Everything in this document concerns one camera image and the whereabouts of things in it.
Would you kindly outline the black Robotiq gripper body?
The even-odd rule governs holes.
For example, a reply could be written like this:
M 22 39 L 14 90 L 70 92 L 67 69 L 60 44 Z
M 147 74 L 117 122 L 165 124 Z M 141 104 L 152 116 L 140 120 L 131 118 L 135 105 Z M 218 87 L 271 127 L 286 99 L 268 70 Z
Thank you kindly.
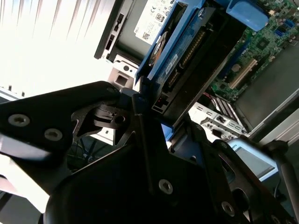
M 209 224 L 213 211 L 199 145 L 126 145 L 65 179 L 46 224 Z

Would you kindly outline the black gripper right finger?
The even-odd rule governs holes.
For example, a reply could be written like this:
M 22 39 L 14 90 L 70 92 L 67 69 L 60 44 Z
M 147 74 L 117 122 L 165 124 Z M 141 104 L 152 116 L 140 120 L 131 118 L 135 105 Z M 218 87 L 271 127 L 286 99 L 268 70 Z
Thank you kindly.
M 291 224 L 292 217 L 262 185 L 236 152 L 222 140 L 209 142 L 203 128 L 187 123 L 187 133 L 199 145 L 213 211 L 211 224 Z

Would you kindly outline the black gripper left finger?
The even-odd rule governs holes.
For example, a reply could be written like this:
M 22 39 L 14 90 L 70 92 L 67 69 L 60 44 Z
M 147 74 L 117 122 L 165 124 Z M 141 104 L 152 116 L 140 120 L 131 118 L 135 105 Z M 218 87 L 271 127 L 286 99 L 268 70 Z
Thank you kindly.
M 153 95 L 147 86 L 140 92 L 119 91 L 99 81 L 3 103 L 1 133 L 31 146 L 4 153 L 55 166 L 63 161 L 73 141 L 104 127 L 114 129 L 114 151 L 126 145 L 144 149 L 162 144 L 166 149 L 162 127 L 150 111 Z

